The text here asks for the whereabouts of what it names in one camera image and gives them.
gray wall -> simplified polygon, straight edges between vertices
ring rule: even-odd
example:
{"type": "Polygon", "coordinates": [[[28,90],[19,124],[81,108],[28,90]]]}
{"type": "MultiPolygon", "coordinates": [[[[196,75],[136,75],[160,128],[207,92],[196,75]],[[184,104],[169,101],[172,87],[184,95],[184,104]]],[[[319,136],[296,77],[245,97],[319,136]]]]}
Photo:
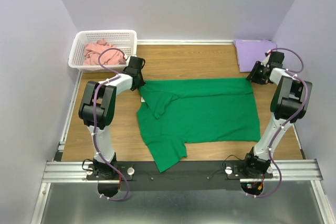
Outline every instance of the gray wall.
{"type": "Polygon", "coordinates": [[[62,0],[78,30],[140,39],[272,39],[294,0],[62,0]]]}
{"type": "MultiPolygon", "coordinates": [[[[304,152],[317,158],[323,186],[336,212],[336,2],[335,0],[295,0],[274,41],[298,52],[306,69],[302,76],[313,82],[306,116],[297,122],[304,152]]],[[[297,61],[290,62],[299,68],[297,61]]]]}
{"type": "Polygon", "coordinates": [[[61,0],[0,0],[0,31],[0,223],[30,223],[77,76],[77,31],[61,0]]]}

green shirt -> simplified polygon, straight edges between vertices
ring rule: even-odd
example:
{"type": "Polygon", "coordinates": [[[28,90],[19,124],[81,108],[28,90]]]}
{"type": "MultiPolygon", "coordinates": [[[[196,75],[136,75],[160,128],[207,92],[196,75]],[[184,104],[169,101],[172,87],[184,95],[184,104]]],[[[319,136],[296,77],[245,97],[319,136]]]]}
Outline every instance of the green shirt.
{"type": "Polygon", "coordinates": [[[146,81],[137,113],[160,172],[187,156],[185,143],[259,141],[256,102],[244,78],[146,81]]]}

white baseboard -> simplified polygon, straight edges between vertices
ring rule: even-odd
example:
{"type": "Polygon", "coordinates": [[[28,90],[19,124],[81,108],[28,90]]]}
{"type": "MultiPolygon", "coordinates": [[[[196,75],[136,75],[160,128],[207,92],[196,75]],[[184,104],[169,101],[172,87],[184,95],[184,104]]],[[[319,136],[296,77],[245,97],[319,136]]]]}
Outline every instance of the white baseboard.
{"type": "Polygon", "coordinates": [[[138,45],[232,45],[233,40],[138,39],[138,45]]]}

purple folder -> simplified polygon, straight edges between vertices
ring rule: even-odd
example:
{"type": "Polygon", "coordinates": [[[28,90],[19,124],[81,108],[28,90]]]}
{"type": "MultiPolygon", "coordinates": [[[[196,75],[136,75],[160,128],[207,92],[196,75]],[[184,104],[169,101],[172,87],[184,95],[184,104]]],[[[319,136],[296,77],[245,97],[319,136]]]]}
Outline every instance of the purple folder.
{"type": "Polygon", "coordinates": [[[235,40],[237,59],[240,72],[251,72],[257,60],[263,61],[265,53],[269,49],[277,47],[277,44],[269,40],[235,40]]]}

gray floor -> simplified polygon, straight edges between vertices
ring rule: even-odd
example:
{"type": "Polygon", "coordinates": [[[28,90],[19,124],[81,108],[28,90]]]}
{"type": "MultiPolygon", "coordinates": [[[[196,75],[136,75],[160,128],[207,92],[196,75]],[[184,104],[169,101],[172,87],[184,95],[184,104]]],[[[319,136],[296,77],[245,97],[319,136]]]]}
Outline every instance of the gray floor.
{"type": "MultiPolygon", "coordinates": [[[[275,182],[267,182],[265,191],[275,182]]],[[[323,223],[310,182],[283,182],[272,196],[240,191],[135,191],[124,202],[100,199],[96,184],[53,184],[42,223],[323,223]]]]}

